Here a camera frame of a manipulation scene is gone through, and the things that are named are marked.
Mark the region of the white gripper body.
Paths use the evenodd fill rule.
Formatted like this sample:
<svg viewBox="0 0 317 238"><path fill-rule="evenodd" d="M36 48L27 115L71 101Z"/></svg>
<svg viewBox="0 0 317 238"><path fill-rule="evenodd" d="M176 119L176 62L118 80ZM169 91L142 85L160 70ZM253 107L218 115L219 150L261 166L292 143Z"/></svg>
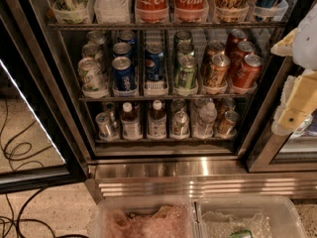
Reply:
<svg viewBox="0 0 317 238"><path fill-rule="evenodd" d="M311 70L317 70L317 4L299 23L293 44L293 61Z"/></svg>

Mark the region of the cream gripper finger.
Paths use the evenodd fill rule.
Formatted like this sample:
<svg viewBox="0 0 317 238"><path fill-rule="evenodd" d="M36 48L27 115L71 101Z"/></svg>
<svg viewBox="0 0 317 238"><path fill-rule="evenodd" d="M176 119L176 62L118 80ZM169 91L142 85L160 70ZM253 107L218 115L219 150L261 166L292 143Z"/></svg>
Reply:
<svg viewBox="0 0 317 238"><path fill-rule="evenodd" d="M298 77L289 76L282 91L277 124L294 131L316 109L317 71L305 70Z"/></svg>
<svg viewBox="0 0 317 238"><path fill-rule="evenodd" d="M292 56L292 44L297 29L290 31L282 40L274 44L270 49L270 52L280 57L291 57Z"/></svg>

